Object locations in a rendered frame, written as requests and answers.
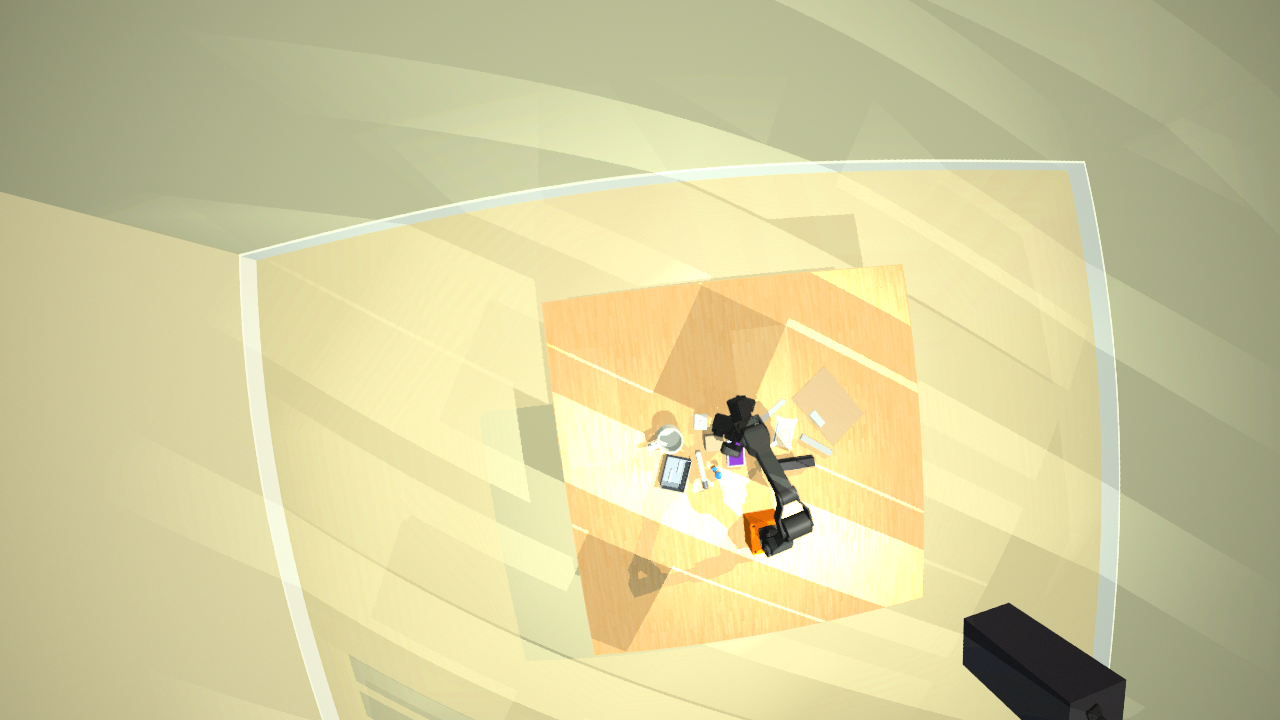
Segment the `white inspection card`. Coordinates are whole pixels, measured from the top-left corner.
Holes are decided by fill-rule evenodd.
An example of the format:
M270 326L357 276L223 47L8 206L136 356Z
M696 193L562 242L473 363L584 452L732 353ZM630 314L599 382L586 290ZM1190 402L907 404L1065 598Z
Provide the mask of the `white inspection card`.
M797 421L797 419L792 420L792 419L782 418L780 415L776 416L774 434L773 434L773 439L772 439L771 447L774 447L774 446L780 447L781 446L781 447L786 447L788 450L792 448L791 443L792 443L792 438L794 438L795 421Z

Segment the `white ceramic mug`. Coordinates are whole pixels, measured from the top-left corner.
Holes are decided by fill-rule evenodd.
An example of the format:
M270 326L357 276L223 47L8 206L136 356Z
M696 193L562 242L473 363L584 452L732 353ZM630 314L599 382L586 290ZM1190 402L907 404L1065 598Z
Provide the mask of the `white ceramic mug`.
M659 430L657 430L657 441L649 443L648 448L650 451L660 448L666 454L676 454L684 445L682 437L684 436L681 430L678 430L678 427L675 427L673 424L660 427Z

